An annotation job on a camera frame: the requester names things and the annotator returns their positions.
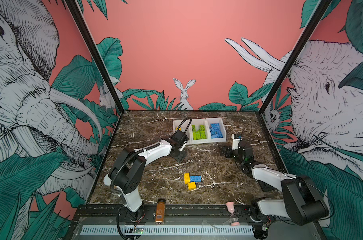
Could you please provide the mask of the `green L-shaped lego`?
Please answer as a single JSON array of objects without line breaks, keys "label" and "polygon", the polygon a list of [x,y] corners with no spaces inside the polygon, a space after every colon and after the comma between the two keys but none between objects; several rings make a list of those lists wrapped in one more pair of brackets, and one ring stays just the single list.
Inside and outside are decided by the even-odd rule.
[{"label": "green L-shaped lego", "polygon": [[196,129],[195,125],[192,125],[192,132],[193,134],[198,134],[198,130]]}]

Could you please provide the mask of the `white three-compartment bin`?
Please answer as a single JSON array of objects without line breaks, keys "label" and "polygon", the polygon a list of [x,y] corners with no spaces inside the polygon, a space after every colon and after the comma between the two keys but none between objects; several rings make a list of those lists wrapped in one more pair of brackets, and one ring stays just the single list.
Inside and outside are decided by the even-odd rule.
[{"label": "white three-compartment bin", "polygon": [[[227,140],[227,134],[226,134],[226,130],[225,130],[222,118],[192,119],[190,125],[188,125],[189,120],[186,120],[181,125],[181,127],[179,127],[181,122],[182,122],[182,120],[173,121],[173,128],[174,128],[174,131],[181,130],[182,132],[184,132],[186,130],[186,135],[189,138],[189,141],[187,142],[187,145],[209,144],[209,143],[224,143]],[[221,131],[221,133],[223,135],[223,138],[216,138],[216,139],[211,138],[211,135],[210,135],[211,124],[215,124],[215,123],[219,123],[220,127],[218,129]],[[192,125],[195,125],[195,127],[198,130],[199,134],[200,134],[199,126],[200,125],[205,126],[205,135],[206,135],[205,140],[202,140],[202,139],[194,140],[193,139]]]}]

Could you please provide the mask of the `yellow lego brick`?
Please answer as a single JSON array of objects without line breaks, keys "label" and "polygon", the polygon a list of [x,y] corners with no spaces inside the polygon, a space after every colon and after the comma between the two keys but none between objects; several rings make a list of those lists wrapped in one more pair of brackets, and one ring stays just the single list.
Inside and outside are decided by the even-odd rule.
[{"label": "yellow lego brick", "polygon": [[184,173],[184,184],[189,184],[190,183],[190,174],[189,173]]}]

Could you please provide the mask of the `blue lego brick bottom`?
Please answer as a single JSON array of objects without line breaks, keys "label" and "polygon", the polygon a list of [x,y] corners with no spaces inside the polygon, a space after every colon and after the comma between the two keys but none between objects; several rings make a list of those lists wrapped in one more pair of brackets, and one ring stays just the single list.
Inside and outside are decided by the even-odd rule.
[{"label": "blue lego brick bottom", "polygon": [[202,177],[201,176],[190,176],[190,182],[201,183]]}]

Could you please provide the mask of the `yellow lego brick lowest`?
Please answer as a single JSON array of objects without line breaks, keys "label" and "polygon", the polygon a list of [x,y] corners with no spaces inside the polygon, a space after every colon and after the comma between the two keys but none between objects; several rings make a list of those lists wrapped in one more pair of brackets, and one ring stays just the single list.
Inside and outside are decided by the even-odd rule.
[{"label": "yellow lego brick lowest", "polygon": [[188,190],[193,191],[196,189],[196,182],[190,182],[187,184]]}]

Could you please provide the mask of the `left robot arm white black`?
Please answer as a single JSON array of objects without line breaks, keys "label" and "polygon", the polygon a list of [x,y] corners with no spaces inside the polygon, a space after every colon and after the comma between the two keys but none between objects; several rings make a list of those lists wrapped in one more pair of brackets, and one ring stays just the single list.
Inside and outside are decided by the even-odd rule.
[{"label": "left robot arm white black", "polygon": [[131,222],[138,222],[144,216],[144,204],[139,194],[139,183],[145,167],[166,156],[178,163],[186,157],[184,147],[189,141],[187,134],[177,130],[172,135],[159,139],[156,143],[139,149],[124,148],[114,165],[104,176],[104,185],[118,195]]}]

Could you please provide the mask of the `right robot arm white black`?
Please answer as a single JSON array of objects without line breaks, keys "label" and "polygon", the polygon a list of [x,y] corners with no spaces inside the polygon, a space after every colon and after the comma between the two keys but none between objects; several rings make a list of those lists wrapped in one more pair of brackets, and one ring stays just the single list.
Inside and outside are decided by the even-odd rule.
[{"label": "right robot arm white black", "polygon": [[264,192],[277,190],[282,194],[281,199],[253,200],[249,215],[254,222],[283,217],[303,226],[329,215],[329,207],[310,177],[283,173],[256,161],[251,145],[244,140],[235,139],[232,146],[220,145],[219,150],[221,156],[233,159],[243,174],[256,180]]}]

